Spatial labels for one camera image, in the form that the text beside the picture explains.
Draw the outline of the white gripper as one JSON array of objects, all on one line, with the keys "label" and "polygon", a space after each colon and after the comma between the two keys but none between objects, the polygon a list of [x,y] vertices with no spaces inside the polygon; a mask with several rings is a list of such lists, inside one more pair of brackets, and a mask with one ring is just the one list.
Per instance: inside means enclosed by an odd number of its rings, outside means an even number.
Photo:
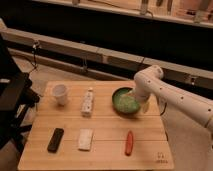
[{"label": "white gripper", "polygon": [[145,87],[135,85],[133,94],[137,101],[144,102],[142,104],[142,111],[143,113],[146,113],[149,110],[149,101],[147,100],[149,99],[151,92]]}]

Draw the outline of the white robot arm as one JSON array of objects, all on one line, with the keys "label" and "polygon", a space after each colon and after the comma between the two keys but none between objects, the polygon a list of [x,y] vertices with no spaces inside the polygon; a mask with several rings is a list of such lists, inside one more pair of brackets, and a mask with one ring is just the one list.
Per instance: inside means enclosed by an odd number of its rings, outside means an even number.
[{"label": "white robot arm", "polygon": [[146,101],[153,93],[213,133],[213,100],[165,83],[163,76],[163,70],[158,65],[137,72],[134,75],[135,98]]}]

